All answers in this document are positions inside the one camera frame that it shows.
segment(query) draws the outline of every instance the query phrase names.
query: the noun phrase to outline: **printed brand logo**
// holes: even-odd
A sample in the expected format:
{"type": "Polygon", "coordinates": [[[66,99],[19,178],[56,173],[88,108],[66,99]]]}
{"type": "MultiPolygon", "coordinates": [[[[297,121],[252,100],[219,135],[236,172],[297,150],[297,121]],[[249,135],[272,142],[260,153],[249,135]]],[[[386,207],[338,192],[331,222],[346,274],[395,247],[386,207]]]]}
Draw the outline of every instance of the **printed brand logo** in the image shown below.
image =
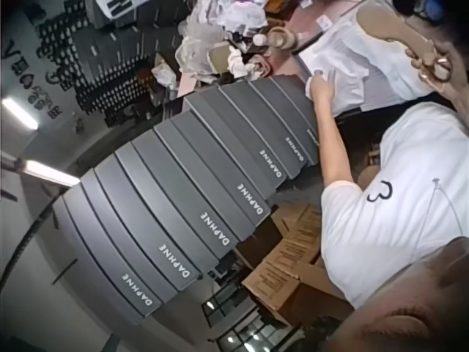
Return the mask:
{"type": "Polygon", "coordinates": [[[276,177],[280,178],[281,177],[281,171],[278,169],[278,167],[273,163],[272,159],[269,157],[269,155],[265,152],[265,150],[261,150],[260,155],[266,160],[267,164],[270,166],[270,168],[275,172],[276,177]]]}
{"type": "Polygon", "coordinates": [[[135,283],[132,281],[132,279],[127,275],[125,274],[123,277],[122,277],[122,280],[125,281],[125,283],[127,285],[129,285],[130,289],[138,296],[141,298],[141,300],[143,302],[145,302],[145,305],[147,305],[148,307],[151,306],[153,304],[153,301],[151,299],[149,299],[143,292],[140,291],[140,288],[137,287],[137,285],[135,285],[135,283]]]}
{"type": "Polygon", "coordinates": [[[257,204],[257,202],[252,199],[252,196],[251,194],[248,192],[248,190],[245,188],[245,186],[241,183],[237,189],[239,189],[241,191],[241,194],[248,200],[249,204],[252,205],[252,207],[254,208],[254,210],[259,214],[261,215],[262,213],[264,213],[264,209],[262,209],[259,204],[257,204]]]}
{"type": "Polygon", "coordinates": [[[319,147],[320,143],[317,141],[316,136],[313,134],[313,132],[309,128],[306,130],[306,132],[308,132],[308,135],[311,137],[316,146],[319,147]]]}
{"type": "Polygon", "coordinates": [[[226,236],[223,234],[223,231],[218,230],[218,226],[215,225],[215,222],[208,216],[207,213],[203,213],[202,215],[200,215],[200,219],[202,219],[204,223],[207,224],[208,228],[213,232],[213,235],[218,237],[218,239],[224,246],[229,245],[229,238],[226,238],[226,236]]]}
{"type": "Polygon", "coordinates": [[[166,248],[166,244],[160,247],[160,252],[163,252],[166,255],[166,258],[172,263],[172,265],[181,273],[182,277],[185,279],[191,275],[191,272],[184,268],[180,262],[177,261],[177,258],[166,248]]]}
{"type": "Polygon", "coordinates": [[[287,137],[285,139],[287,142],[288,142],[288,145],[293,149],[293,152],[296,154],[296,156],[298,157],[298,159],[300,161],[304,161],[305,158],[301,155],[300,151],[296,148],[296,146],[293,144],[292,140],[290,139],[290,137],[287,137]]]}

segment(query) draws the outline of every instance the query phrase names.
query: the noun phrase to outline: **fluorescent light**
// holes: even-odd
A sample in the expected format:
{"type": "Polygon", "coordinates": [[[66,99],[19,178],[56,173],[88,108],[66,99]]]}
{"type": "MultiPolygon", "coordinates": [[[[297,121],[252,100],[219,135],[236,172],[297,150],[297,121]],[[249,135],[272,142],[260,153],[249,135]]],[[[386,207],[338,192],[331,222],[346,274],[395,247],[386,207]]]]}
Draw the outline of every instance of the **fluorescent light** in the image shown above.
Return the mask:
{"type": "Polygon", "coordinates": [[[248,343],[245,343],[244,347],[246,347],[246,350],[248,350],[248,352],[256,352],[256,350],[254,350],[254,347],[252,347],[248,343]]]}
{"type": "Polygon", "coordinates": [[[1,101],[1,103],[10,110],[10,112],[15,115],[15,117],[20,120],[27,128],[32,130],[37,130],[39,125],[37,121],[31,117],[26,111],[24,111],[13,99],[6,98],[1,101]]]}
{"type": "Polygon", "coordinates": [[[55,183],[60,183],[64,186],[72,187],[77,183],[80,183],[80,179],[67,175],[64,172],[59,170],[52,169],[49,166],[38,163],[37,161],[28,160],[26,162],[26,167],[23,170],[25,174],[43,178],[44,180],[49,180],[55,183]]]}

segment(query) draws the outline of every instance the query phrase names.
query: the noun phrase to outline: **cardboard box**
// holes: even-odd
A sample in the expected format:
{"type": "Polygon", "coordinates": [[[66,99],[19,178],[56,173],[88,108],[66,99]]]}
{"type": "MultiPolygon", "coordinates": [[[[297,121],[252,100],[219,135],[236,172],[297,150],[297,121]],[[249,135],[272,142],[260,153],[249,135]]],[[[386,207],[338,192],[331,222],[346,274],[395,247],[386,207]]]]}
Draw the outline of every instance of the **cardboard box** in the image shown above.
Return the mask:
{"type": "Polygon", "coordinates": [[[271,218],[265,219],[254,234],[234,248],[234,253],[251,270],[254,270],[281,241],[282,236],[271,218]]]}
{"type": "Polygon", "coordinates": [[[284,237],[302,246],[316,246],[321,237],[321,229],[321,212],[308,206],[284,237]]]}
{"type": "Polygon", "coordinates": [[[282,204],[270,217],[282,236],[285,236],[307,208],[306,204],[282,204]]]}
{"type": "Polygon", "coordinates": [[[290,276],[297,277],[295,266],[302,263],[312,263],[320,255],[320,242],[316,241],[311,246],[284,239],[264,259],[265,262],[274,265],[290,276]]]}
{"type": "Polygon", "coordinates": [[[302,207],[284,239],[243,282],[276,319],[292,326],[312,323],[318,315],[343,320],[353,312],[324,268],[320,233],[320,212],[302,207]]]}
{"type": "Polygon", "coordinates": [[[325,269],[324,260],[321,256],[319,258],[317,258],[315,265],[319,266],[320,268],[325,269]]]}
{"type": "Polygon", "coordinates": [[[279,310],[300,285],[300,281],[269,262],[263,262],[244,281],[256,297],[268,307],[279,310]]]}

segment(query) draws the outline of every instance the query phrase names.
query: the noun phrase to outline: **beige sandal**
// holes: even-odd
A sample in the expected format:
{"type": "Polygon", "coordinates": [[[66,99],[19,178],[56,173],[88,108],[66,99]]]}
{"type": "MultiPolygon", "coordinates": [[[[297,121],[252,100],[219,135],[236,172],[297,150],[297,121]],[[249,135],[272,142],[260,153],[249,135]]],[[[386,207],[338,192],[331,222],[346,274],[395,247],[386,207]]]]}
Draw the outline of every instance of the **beige sandal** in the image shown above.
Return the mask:
{"type": "Polygon", "coordinates": [[[358,9],[357,22],[372,37],[401,42],[421,59],[422,64],[440,82],[451,79],[451,63],[441,56],[432,42],[423,38],[397,15],[381,6],[366,5],[358,9]]]}

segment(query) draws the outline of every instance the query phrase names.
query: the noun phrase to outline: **hand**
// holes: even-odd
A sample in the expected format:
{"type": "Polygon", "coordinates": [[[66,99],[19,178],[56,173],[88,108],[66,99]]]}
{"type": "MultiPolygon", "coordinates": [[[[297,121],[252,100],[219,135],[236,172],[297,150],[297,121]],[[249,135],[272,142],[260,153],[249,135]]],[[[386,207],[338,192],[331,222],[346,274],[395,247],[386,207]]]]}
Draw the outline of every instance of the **hand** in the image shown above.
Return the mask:
{"type": "Polygon", "coordinates": [[[331,105],[336,91],[334,84],[335,80],[336,71],[329,72],[327,81],[322,77],[322,71],[315,71],[311,80],[311,85],[309,86],[311,99],[316,104],[326,103],[331,105]]]}
{"type": "Polygon", "coordinates": [[[431,88],[455,104],[463,96],[467,96],[469,89],[464,60],[451,43],[433,43],[433,45],[437,52],[441,56],[446,57],[452,66],[451,80],[449,82],[443,83],[436,80],[428,69],[422,65],[422,61],[418,59],[410,49],[407,49],[405,53],[412,58],[412,66],[420,70],[418,77],[421,81],[431,86],[431,88]]]}

